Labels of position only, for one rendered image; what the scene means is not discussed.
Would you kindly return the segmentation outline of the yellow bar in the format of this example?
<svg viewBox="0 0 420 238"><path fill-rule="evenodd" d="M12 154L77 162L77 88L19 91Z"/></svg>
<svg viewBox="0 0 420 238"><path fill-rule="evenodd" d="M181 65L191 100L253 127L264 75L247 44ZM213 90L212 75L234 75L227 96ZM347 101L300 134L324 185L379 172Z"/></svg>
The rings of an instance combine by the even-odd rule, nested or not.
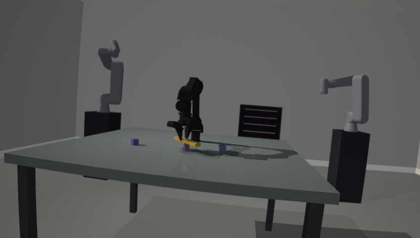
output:
<svg viewBox="0 0 420 238"><path fill-rule="evenodd" d="M174 136L174 139L177 140L177 141L192 145L194 147L201 146L201 144L199 142L196 142L196 141L193 141L193 140L190 140L190 139L186 139L186 138L183 138L183 137L182 137L182 140L180 140L178 136Z"/></svg>

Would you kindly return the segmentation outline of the small purple cube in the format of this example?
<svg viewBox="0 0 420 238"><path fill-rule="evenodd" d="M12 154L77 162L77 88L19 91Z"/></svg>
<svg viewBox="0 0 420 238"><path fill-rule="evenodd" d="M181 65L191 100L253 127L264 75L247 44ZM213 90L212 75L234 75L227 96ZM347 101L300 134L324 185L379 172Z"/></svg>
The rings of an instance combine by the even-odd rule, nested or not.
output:
<svg viewBox="0 0 420 238"><path fill-rule="evenodd" d="M139 145L139 139L138 138L131 138L131 145Z"/></svg>

